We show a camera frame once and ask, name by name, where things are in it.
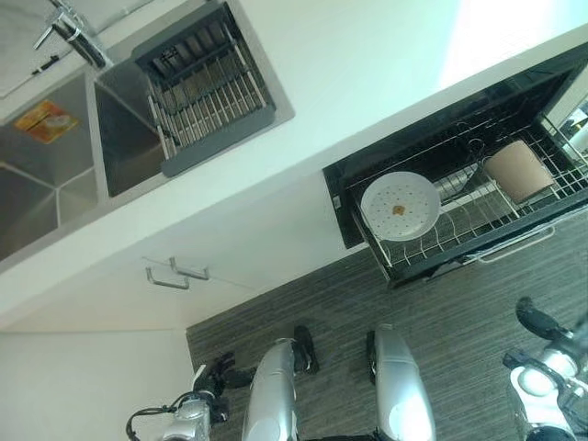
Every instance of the floor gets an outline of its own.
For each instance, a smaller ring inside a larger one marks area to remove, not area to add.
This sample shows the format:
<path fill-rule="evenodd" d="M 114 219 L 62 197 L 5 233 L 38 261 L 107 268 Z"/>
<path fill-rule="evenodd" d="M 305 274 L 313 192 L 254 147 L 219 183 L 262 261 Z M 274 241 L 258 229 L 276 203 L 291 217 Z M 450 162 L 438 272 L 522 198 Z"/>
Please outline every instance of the floor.
<path fill-rule="evenodd" d="M 375 390 L 364 358 L 365 335 L 390 322 L 408 341 L 435 415 L 438 440 L 516 439 L 506 400 L 503 353 L 544 344 L 516 321 L 530 296 L 573 325 L 588 308 L 588 213 L 558 225 L 555 236 L 491 265 L 472 264 L 393 290 L 369 251 L 317 270 L 187 330 L 193 364 L 234 350 L 253 366 L 296 323 L 312 331 L 321 371 L 297 378 L 302 439 L 370 432 Z M 231 420 L 214 439 L 240 440 L 248 390 L 226 393 Z"/>

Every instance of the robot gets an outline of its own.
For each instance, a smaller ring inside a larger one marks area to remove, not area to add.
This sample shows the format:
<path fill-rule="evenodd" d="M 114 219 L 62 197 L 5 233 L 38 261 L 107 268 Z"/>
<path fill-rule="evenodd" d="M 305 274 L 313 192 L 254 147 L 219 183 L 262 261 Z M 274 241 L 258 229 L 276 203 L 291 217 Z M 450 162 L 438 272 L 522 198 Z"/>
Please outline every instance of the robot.
<path fill-rule="evenodd" d="M 299 441 L 294 376 L 318 370 L 308 330 L 295 338 L 310 356 L 297 358 L 289 342 L 276 343 L 262 359 L 251 390 L 242 441 Z M 373 434 L 330 436 L 322 441 L 435 441 L 431 406 L 419 369 L 401 336 L 387 324 L 367 335 L 367 359 L 376 385 L 378 427 Z"/>
<path fill-rule="evenodd" d="M 506 353 L 509 398 L 522 441 L 576 441 L 588 438 L 588 418 L 576 411 L 588 393 L 588 312 L 573 330 L 539 311 L 530 298 L 516 304 L 518 321 L 549 343 L 533 358 L 520 350 Z"/>
<path fill-rule="evenodd" d="M 387 324 L 367 335 L 369 374 L 376 386 L 378 426 L 373 434 L 330 436 L 323 441 L 435 441 L 435 422 L 419 369 L 402 337 Z M 225 389 L 251 384 L 243 422 L 243 441 L 299 441 L 295 377 L 314 375 L 319 362 L 311 333 L 304 326 L 294 336 L 277 340 L 257 369 L 235 370 L 234 355 L 226 354 L 211 367 L 201 367 L 192 391 L 169 406 L 143 409 L 127 422 L 127 436 L 140 441 L 132 428 L 137 416 L 173 413 L 162 441 L 209 441 L 210 428 L 228 420 Z"/>

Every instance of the sticker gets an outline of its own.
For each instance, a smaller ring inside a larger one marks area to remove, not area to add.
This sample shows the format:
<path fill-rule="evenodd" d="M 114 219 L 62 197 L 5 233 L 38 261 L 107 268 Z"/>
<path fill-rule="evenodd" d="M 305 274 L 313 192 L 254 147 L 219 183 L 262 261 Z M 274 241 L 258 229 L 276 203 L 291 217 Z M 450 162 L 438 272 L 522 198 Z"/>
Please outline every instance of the sticker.
<path fill-rule="evenodd" d="M 55 106 L 51 101 L 43 101 L 24 114 L 15 127 L 23 130 L 35 140 L 50 144 L 67 130 L 75 127 L 78 120 Z"/>

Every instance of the cabinet handle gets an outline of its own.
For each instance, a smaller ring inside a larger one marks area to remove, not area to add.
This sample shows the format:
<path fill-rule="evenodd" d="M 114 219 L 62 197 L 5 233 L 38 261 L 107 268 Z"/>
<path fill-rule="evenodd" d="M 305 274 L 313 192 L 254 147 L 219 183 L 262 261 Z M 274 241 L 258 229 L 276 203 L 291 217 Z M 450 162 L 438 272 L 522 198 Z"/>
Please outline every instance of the cabinet handle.
<path fill-rule="evenodd" d="M 149 283 L 152 283 L 152 284 L 157 285 L 159 287 L 175 288 L 175 289 L 189 289 L 190 288 L 190 282 L 187 279 L 187 277 L 184 277 L 184 284 L 180 285 L 180 284 L 176 284 L 176 283 L 169 283 L 169 282 L 162 282 L 160 280 L 155 280 L 153 278 L 153 272 L 149 267 L 145 268 L 145 272 L 147 273 L 147 280 L 149 281 Z"/>
<path fill-rule="evenodd" d="M 488 255 L 492 256 L 493 254 L 496 254 L 501 251 L 501 250 L 494 250 L 491 253 L 488 253 L 486 255 L 481 255 L 481 256 L 475 258 L 474 260 L 477 262 L 480 262 L 481 264 L 493 264 L 494 262 L 498 262 L 499 260 L 502 260 L 509 255 L 513 255 L 515 253 L 518 253 L 519 251 L 523 251 L 526 248 L 537 245 L 538 243 L 542 243 L 543 241 L 546 241 L 550 237 L 553 237 L 553 235 L 555 234 L 555 227 L 553 225 L 550 225 L 546 229 L 539 230 L 538 232 L 534 232 L 532 234 L 524 235 L 521 238 L 519 238 L 518 240 L 515 240 L 514 242 L 509 243 L 508 246 L 510 247 L 510 246 L 516 245 L 517 243 L 521 243 L 522 241 L 529 239 L 533 236 L 537 236 L 541 233 L 545 233 L 545 235 L 540 236 L 531 242 L 527 242 L 523 245 L 513 247 L 511 250 L 507 251 L 506 253 L 499 254 L 496 257 L 488 258 L 487 257 Z"/>
<path fill-rule="evenodd" d="M 174 271 L 179 276 L 196 278 L 198 280 L 210 280 L 208 268 L 204 268 L 204 271 L 202 273 L 199 273 L 198 271 L 189 271 L 187 269 L 178 268 L 175 262 L 175 257 L 169 258 L 169 265 L 170 267 L 172 267 L 172 271 Z"/>

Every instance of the faucet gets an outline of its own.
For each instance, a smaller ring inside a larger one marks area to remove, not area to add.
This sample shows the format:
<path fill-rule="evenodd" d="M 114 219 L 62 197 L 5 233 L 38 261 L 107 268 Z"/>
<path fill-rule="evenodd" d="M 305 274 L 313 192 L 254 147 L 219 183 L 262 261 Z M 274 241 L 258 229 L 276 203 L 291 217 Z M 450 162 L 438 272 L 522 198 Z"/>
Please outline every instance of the faucet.
<path fill-rule="evenodd" d="M 41 34 L 33 49 L 41 44 L 55 31 L 67 41 L 92 67 L 99 70 L 110 67 L 112 61 L 94 37 L 87 20 L 63 0 L 49 0 L 55 6 L 55 11 L 47 18 L 48 27 Z"/>

